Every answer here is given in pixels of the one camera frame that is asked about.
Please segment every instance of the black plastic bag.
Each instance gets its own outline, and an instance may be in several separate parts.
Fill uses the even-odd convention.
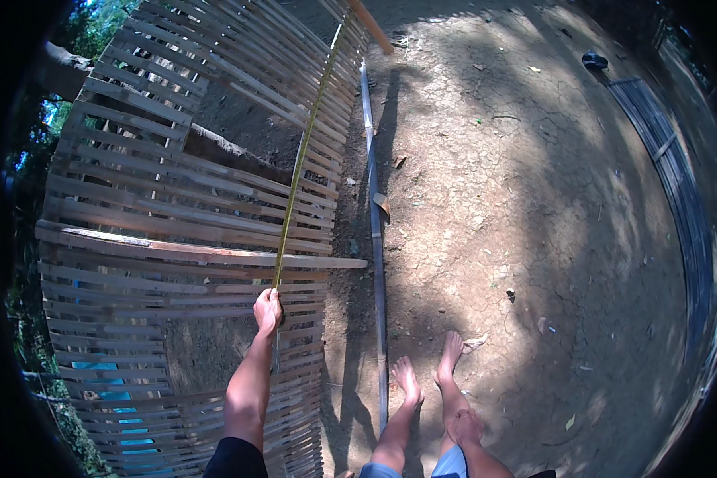
[[[608,59],[601,57],[592,50],[588,50],[582,55],[582,63],[590,70],[602,70],[608,68]]]

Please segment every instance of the forearm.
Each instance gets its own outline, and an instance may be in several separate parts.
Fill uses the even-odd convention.
[[[468,478],[513,478],[510,470],[489,454],[479,442],[464,441],[459,446],[465,454]]]
[[[258,333],[225,391],[226,414],[258,417],[265,421],[270,395],[270,361],[273,337]]]

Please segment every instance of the person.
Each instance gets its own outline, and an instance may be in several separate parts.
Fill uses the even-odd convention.
[[[263,425],[270,395],[270,361],[283,312],[276,289],[263,291],[253,307],[258,333],[225,392],[223,438],[205,468],[205,478],[267,478],[263,460]],[[505,465],[481,446],[483,422],[454,382],[454,367],[464,350],[457,332],[447,334],[435,381],[443,397],[439,460],[433,478],[512,478]],[[424,394],[409,357],[399,358],[392,373],[404,390],[404,403],[388,421],[359,478],[401,478],[404,449]]]
[[[270,395],[270,360],[284,315],[279,292],[266,289],[252,308],[258,333],[229,380],[223,403],[223,438],[205,468],[205,478],[266,478],[263,425]]]
[[[459,333],[449,331],[433,376],[443,399],[442,419],[446,431],[431,478],[513,478],[510,470],[481,446],[483,421],[454,382],[454,367],[464,348]],[[421,407],[425,395],[417,384],[409,357],[399,358],[392,373],[406,394],[404,403],[388,420],[359,478],[401,478],[404,470],[404,449],[409,443],[412,416]]]

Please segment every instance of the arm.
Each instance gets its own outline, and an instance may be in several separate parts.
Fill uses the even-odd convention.
[[[474,410],[457,412],[447,424],[447,433],[465,454],[469,478],[513,478],[510,470],[481,446],[483,422]]]
[[[281,321],[279,292],[266,289],[253,307],[258,333],[225,391],[224,437],[236,437],[263,451],[263,424],[270,395],[271,345]]]

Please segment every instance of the green foliage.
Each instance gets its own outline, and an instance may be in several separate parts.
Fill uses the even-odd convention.
[[[95,60],[124,22],[126,10],[131,11],[139,3],[76,0],[67,21],[51,33],[49,40],[70,53]],[[14,176],[16,271],[5,305],[13,326],[16,357],[22,369],[31,372],[59,371],[42,307],[37,272],[39,245],[34,238],[34,225],[42,213],[48,167],[70,108],[71,103],[31,82],[17,101],[8,139],[5,167]],[[58,379],[34,377],[27,384],[33,392],[45,396],[69,396],[63,381]],[[111,472],[87,438],[72,406],[47,403],[41,409],[47,410],[48,419],[57,424],[58,438],[69,445],[87,474],[105,476]]]

